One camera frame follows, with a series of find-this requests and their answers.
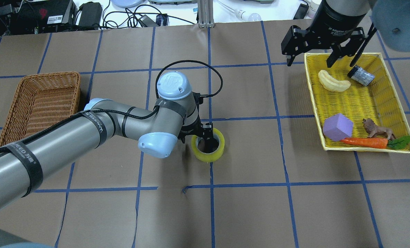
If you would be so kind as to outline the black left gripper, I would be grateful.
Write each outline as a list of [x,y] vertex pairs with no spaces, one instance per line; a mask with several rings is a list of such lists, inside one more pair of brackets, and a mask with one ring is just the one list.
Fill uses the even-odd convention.
[[200,140],[200,151],[202,152],[214,152],[215,151],[215,139],[213,133],[213,124],[210,122],[205,125],[202,124],[199,117],[189,125],[183,125],[177,136],[178,140],[185,143],[186,136],[195,135],[202,137]]

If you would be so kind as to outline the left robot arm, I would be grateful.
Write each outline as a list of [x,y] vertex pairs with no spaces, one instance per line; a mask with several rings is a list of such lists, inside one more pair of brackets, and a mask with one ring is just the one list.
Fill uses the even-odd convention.
[[141,152],[164,159],[190,135],[197,159],[213,162],[222,156],[222,133],[200,120],[199,105],[207,95],[193,92],[189,79],[177,71],[160,72],[155,93],[152,111],[94,98],[68,119],[0,147],[0,210],[114,136],[136,140]]

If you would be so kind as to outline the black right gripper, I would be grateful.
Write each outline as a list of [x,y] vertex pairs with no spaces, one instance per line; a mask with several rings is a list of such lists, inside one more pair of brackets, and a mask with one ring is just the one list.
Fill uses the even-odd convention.
[[363,28],[356,24],[312,24],[306,30],[291,26],[281,42],[281,51],[287,66],[291,66],[298,55],[309,50],[332,49],[326,60],[331,68],[338,59],[354,56],[365,39]]

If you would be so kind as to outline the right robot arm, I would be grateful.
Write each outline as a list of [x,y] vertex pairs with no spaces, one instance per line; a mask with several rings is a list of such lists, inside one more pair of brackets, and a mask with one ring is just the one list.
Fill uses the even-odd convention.
[[391,49],[410,52],[410,0],[322,0],[308,28],[289,28],[281,51],[287,66],[300,54],[331,49],[329,68],[345,56],[353,67],[377,32]]

